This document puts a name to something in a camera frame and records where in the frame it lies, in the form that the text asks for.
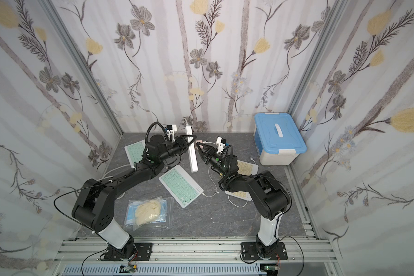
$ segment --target storage box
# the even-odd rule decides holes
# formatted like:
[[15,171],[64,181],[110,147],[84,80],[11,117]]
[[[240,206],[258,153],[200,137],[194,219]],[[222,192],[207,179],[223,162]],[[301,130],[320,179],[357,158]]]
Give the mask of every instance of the storage box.
[[255,138],[262,165],[289,165],[307,146],[288,113],[257,113]]

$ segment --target keyboard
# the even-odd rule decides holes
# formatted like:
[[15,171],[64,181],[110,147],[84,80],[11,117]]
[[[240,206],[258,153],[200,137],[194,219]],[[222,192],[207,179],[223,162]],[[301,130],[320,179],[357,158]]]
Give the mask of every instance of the keyboard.
[[[258,168],[259,168],[258,165],[238,160],[237,166],[239,168],[239,170],[237,171],[238,174],[251,175],[251,174],[258,173]],[[241,198],[246,201],[252,201],[252,197],[250,196],[250,193],[248,192],[239,191],[239,192],[231,193],[231,192],[226,191],[226,194],[237,197],[237,198]]]
[[159,177],[159,180],[182,208],[204,192],[203,188],[180,166]]
[[146,142],[144,140],[124,147],[132,168],[134,167],[133,163],[138,163],[141,159],[143,159],[143,151],[145,147]]

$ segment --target gray marble floor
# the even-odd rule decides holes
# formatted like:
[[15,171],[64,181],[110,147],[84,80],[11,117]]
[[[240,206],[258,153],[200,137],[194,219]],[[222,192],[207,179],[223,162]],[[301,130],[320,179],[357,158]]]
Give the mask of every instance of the gray marble floor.
[[[253,157],[256,164],[259,165],[259,172],[269,170],[276,179],[287,187],[290,186],[282,166],[262,166],[259,163],[253,133],[197,132],[196,135],[198,135],[198,140],[211,142],[215,142],[217,136],[226,138],[227,142],[233,145],[233,154],[238,157],[238,160],[251,163],[250,157]],[[124,147],[143,139],[144,133],[125,133],[116,148],[107,171],[128,164],[129,161]],[[213,195],[215,187],[207,173],[208,165],[201,161],[198,153],[196,154],[199,167],[198,172],[190,172],[187,153],[182,156],[180,165],[198,182],[207,196]],[[113,173],[121,173],[125,169],[126,167],[118,169]],[[215,172],[210,171],[210,175],[214,181],[219,180],[219,176]],[[256,236],[259,231],[260,215],[253,202],[248,202],[244,208],[238,208],[229,202],[227,195],[223,191],[220,189],[218,191],[219,193],[216,193],[213,197],[200,195],[184,209],[174,201],[173,226],[171,229],[141,227],[136,231],[127,232],[134,237]],[[123,225],[129,201],[149,200],[158,196],[171,197],[171,194],[160,183],[158,177],[128,190],[124,197],[115,202],[115,220],[120,225]],[[230,200],[238,206],[245,204],[244,200],[232,196]],[[293,202],[291,210],[282,217],[279,234],[280,236],[305,235],[295,202]]]

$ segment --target robotic arm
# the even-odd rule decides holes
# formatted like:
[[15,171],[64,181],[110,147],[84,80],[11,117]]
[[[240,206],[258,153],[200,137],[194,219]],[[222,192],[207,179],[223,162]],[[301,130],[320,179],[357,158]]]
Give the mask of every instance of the robotic arm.
[[89,179],[83,185],[80,195],[72,209],[72,217],[85,224],[100,237],[109,243],[106,256],[110,259],[102,261],[128,261],[137,252],[134,239],[113,218],[115,199],[136,185],[156,177],[164,168],[164,161],[188,151],[189,146],[196,139],[196,135],[180,135],[172,137],[154,135],[148,140],[148,134],[152,124],[146,133],[146,147],[143,159],[135,164],[135,168],[101,181]]
[[273,257],[279,246],[279,220],[291,204],[291,196],[287,189],[268,170],[252,176],[238,174],[237,157],[233,155],[232,146],[227,146],[221,155],[216,153],[217,149],[213,146],[200,142],[196,143],[196,146],[204,163],[210,164],[211,168],[222,176],[219,181],[221,190],[250,193],[256,209],[261,214],[256,251],[262,259]]

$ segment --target yellow keyboard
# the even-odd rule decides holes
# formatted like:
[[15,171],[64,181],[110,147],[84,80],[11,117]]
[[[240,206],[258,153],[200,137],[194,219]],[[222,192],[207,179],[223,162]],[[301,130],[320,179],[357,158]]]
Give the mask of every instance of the yellow keyboard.
[[[239,168],[239,170],[237,171],[238,174],[251,175],[251,174],[258,173],[258,167],[259,167],[258,165],[238,160],[237,166]],[[239,192],[230,193],[226,191],[226,194],[237,197],[237,198],[241,198],[246,201],[252,201],[252,197],[250,196],[248,192],[239,191]]]

